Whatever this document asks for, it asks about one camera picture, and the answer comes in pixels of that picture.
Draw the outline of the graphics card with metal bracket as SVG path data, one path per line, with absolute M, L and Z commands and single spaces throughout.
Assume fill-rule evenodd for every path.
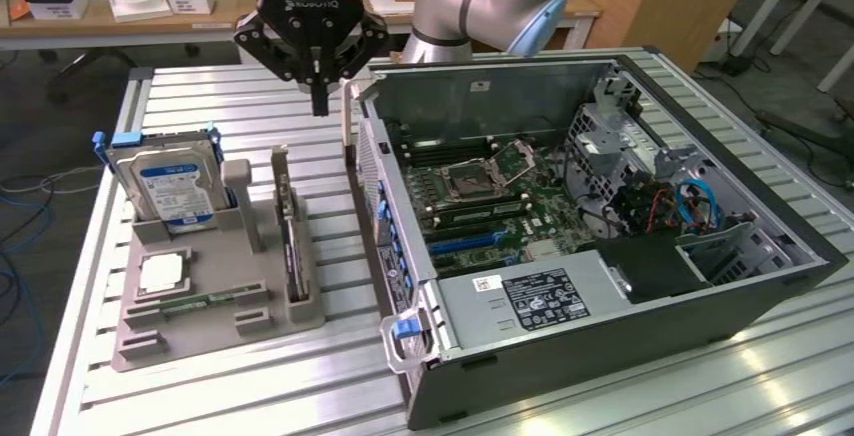
M 292 186 L 285 145 L 272 148 L 270 169 L 274 184 L 274 214 L 284 247 L 288 299 L 290 303 L 298 303 L 306 301 L 310 296 L 310 264 L 304 246 L 304 211 Z

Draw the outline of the white box with round tape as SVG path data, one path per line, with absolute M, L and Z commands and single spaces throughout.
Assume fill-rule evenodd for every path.
M 108 0 L 116 23 L 134 22 L 172 15 L 166 0 Z

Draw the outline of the CPU socket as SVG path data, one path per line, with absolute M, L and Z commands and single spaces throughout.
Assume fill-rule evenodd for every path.
M 497 194 L 496 183 L 481 160 L 446 166 L 440 174 L 450 201 L 462 202 Z

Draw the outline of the hard disk in blue carrier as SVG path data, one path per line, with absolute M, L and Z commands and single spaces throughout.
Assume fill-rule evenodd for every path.
M 117 177 L 137 220 L 158 221 L 170 234 L 206 229 L 232 206 L 221 181 L 220 133 L 194 131 L 92 135 L 93 152 Z

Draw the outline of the open metal socket cover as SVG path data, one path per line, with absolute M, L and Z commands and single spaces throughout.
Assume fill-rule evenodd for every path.
M 494 181 L 508 186 L 535 167 L 535 155 L 529 144 L 512 140 L 489 159 L 489 167 Z

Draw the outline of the black installed RAM stick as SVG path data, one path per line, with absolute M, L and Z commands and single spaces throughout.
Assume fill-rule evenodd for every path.
M 432 211 L 432 228 L 500 221 L 525 214 L 531 209 L 532 201 L 525 194 L 454 203 Z

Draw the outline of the metal disk bay cage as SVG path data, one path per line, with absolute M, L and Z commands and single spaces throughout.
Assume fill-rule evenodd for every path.
M 596 235 L 641 235 L 676 226 L 679 158 L 624 111 L 581 104 L 564 149 L 565 190 Z

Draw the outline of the blue expansion slot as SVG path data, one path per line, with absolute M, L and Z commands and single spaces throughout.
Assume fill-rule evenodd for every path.
M 505 233 L 503 231 L 496 231 L 452 241 L 429 243 L 426 246 L 428 253 L 430 256 L 440 256 L 460 251 L 492 247 L 501 241 L 504 235 Z

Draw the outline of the silver CPU chip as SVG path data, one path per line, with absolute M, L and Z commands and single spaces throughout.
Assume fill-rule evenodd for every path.
M 182 279 L 184 258 L 177 253 L 149 256 L 141 264 L 138 288 L 153 293 L 173 288 Z

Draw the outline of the green RAM stick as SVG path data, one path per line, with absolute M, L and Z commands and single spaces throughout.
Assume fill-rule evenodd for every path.
M 212 293 L 197 294 L 156 304 L 156 308 L 164 314 L 178 314 L 194 310 L 208 309 L 233 303 L 238 296 L 248 295 L 250 291 L 260 290 L 258 284 L 237 286 L 232 289 L 216 291 Z

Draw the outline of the grey 3D-printed parts rack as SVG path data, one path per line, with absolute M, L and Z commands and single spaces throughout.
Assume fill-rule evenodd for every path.
M 164 364 L 322 325 L 306 201 L 296 193 L 310 264 L 310 296 L 298 303 L 288 299 L 273 190 L 269 199 L 244 200 L 217 211 L 212 228 L 201 231 L 172 235 L 161 222 L 133 221 L 110 360 L 116 371 Z M 138 288 L 142 261 L 169 253 L 184 258 L 182 279 L 173 288 L 145 293 Z M 158 302 L 252 284 L 261 289 L 238 296 L 233 303 L 178 314 L 164 314 L 156 308 Z

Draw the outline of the grey power supply unit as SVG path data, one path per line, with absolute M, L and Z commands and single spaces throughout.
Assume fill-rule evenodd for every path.
M 438 292 L 464 349 L 565 329 L 631 307 L 595 250 L 441 279 Z

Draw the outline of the black floor stand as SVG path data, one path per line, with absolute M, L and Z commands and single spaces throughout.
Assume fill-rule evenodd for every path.
M 854 108 L 829 110 L 759 110 L 756 120 L 791 136 L 854 160 Z

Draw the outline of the open black PC case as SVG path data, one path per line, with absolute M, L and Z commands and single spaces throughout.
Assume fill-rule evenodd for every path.
M 691 78 L 649 51 L 577 51 L 432 64 L 372 63 L 341 93 L 357 132 L 346 169 L 380 304 L 380 344 L 402 392 L 406 426 L 462 421 L 687 350 L 731 340 L 847 257 L 781 194 L 783 170 L 756 135 Z M 676 153 L 672 233 L 709 287 L 565 329 L 458 346 L 401 175 L 404 147 L 528 137 L 553 152 L 579 107 L 619 109 Z M 417 337 L 394 340 L 397 320 Z

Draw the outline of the black plastic air duct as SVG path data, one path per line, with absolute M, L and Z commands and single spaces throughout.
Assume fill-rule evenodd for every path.
M 672 233 L 601 239 L 595 248 L 631 287 L 628 300 L 632 304 L 709 287 L 677 251 Z

